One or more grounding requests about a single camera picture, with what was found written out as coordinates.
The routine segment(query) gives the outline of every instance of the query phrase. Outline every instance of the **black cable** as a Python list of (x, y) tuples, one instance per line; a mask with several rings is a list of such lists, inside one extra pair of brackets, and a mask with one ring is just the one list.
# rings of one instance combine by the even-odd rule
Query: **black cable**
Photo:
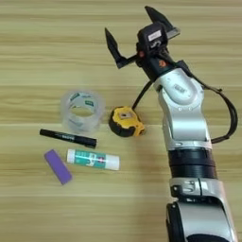
[(211, 142), (213, 144), (215, 144), (215, 143), (219, 143), (219, 142), (229, 139), (235, 133), (235, 131), (237, 129), (238, 115), (237, 115), (235, 106), (230, 101), (230, 99), (222, 93), (222, 89), (217, 89), (215, 87), (211, 87), (211, 86), (205, 84), (199, 78), (197, 78), (188, 68), (186, 68), (183, 65), (180, 65), (179, 63), (172, 61), (171, 59), (168, 59), (166, 56), (159, 54), (159, 57), (162, 58), (167, 63), (169, 63), (175, 67), (181, 68), (186, 73), (187, 76), (189, 76), (190, 78), (194, 78), (204, 89), (211, 90), (223, 98), (223, 100), (225, 101), (225, 103), (229, 109), (229, 112), (230, 112), (231, 125), (230, 125), (228, 132), (225, 135), (214, 138), (211, 140)]
[(150, 80), (145, 87), (142, 89), (141, 93), (138, 95), (138, 97), (136, 98), (136, 100), (134, 101), (133, 105), (132, 105), (132, 109), (135, 110), (138, 103), (140, 102), (141, 98), (143, 97), (143, 95), (147, 92), (147, 90), (150, 88), (150, 86), (152, 85), (152, 81)]

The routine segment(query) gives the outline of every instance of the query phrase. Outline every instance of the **black marker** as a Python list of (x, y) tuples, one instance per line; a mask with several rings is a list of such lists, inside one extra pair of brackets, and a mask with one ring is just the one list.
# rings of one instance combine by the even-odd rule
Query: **black marker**
[(96, 146), (96, 139), (83, 137), (83, 136), (77, 136), (73, 134), (68, 134), (64, 132), (57, 132), (52, 130), (40, 130), (40, 135), (51, 137), (54, 139), (69, 141), (72, 143), (77, 143), (80, 145), (84, 145), (86, 147), (92, 147), (95, 148)]

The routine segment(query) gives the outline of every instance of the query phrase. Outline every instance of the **glue stick cap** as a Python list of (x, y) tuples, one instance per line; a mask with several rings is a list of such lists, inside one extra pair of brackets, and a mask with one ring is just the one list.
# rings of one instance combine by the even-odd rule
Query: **glue stick cap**
[(115, 155), (107, 155), (106, 156), (106, 169), (110, 170), (119, 170), (119, 157)]

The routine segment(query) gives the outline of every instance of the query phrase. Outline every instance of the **robotic arm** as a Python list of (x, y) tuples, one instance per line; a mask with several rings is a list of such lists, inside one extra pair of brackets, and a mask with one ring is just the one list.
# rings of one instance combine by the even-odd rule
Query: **robotic arm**
[[(139, 31), (136, 55), (122, 57), (107, 29), (106, 38), (119, 68), (134, 61), (143, 68), (164, 110), (164, 140), (172, 175), (169, 185), (171, 196), (176, 199), (166, 207), (169, 241), (237, 242), (223, 183), (216, 175), (212, 140), (201, 111), (207, 86), (201, 86), (183, 60), (175, 63), (169, 56), (168, 39), (180, 31), (160, 12), (150, 7), (146, 10), (153, 24)], [(235, 121), (230, 135), (236, 125)]]

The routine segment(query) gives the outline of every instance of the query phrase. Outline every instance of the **green label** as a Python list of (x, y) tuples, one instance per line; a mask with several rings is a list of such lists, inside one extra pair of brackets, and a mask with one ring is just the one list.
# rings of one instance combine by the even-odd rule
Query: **green label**
[(73, 101), (75, 98), (77, 98), (79, 96), (79, 93), (74, 94), (71, 98), (70, 101)]
[(75, 164), (105, 168), (106, 154), (76, 150)]
[(86, 105), (89, 105), (89, 106), (92, 106), (92, 107), (95, 105), (94, 102), (93, 101), (90, 101), (90, 100), (86, 100), (85, 101), (85, 104)]

